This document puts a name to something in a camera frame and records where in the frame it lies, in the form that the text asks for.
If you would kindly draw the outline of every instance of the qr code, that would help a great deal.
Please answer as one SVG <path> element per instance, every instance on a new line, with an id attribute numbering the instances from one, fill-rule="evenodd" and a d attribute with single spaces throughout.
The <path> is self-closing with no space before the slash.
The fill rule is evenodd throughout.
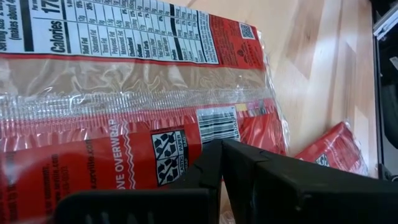
<path id="1" fill-rule="evenodd" d="M 253 30 L 251 29 L 251 26 L 243 23 L 239 23 L 239 26 L 241 28 L 241 34 L 242 38 L 244 39 L 255 39 Z"/>

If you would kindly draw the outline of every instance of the nutrition facts label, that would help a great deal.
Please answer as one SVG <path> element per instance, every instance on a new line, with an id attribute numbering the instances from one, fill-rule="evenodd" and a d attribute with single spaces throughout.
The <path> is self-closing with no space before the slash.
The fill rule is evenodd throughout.
<path id="1" fill-rule="evenodd" d="M 154 0 L 0 0 L 0 53 L 219 64 L 209 14 Z"/>

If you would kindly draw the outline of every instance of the red plastic package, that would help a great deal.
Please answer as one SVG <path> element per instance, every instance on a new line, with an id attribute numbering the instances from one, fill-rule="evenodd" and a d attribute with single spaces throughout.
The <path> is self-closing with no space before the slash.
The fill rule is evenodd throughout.
<path id="1" fill-rule="evenodd" d="M 128 123 L 117 117 L 100 124 L 105 138 L 86 131 L 86 140 L 0 154 L 0 222 L 44 222 L 59 200 L 79 190 L 163 187 L 202 150 L 211 150 L 206 146 L 214 138 L 279 154 L 286 150 L 273 98 L 141 111 L 130 114 Z"/>
<path id="2" fill-rule="evenodd" d="M 368 175 L 367 165 L 358 146 L 348 124 L 341 122 L 295 158 L 355 174 Z"/>

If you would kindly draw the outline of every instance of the wooden floor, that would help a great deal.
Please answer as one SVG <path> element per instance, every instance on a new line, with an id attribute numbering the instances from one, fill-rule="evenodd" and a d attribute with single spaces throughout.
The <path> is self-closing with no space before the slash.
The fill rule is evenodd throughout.
<path id="1" fill-rule="evenodd" d="M 278 101 L 290 126 L 290 155 L 348 119 L 376 174 L 371 5 L 368 0 L 168 0 L 256 26 Z"/>

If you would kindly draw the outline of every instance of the red package corner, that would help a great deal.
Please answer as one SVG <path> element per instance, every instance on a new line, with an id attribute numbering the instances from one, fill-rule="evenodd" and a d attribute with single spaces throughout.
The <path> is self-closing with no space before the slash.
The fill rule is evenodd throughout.
<path id="1" fill-rule="evenodd" d="M 368 175 L 361 150 L 345 122 L 331 128 L 295 158 L 354 174 Z"/>

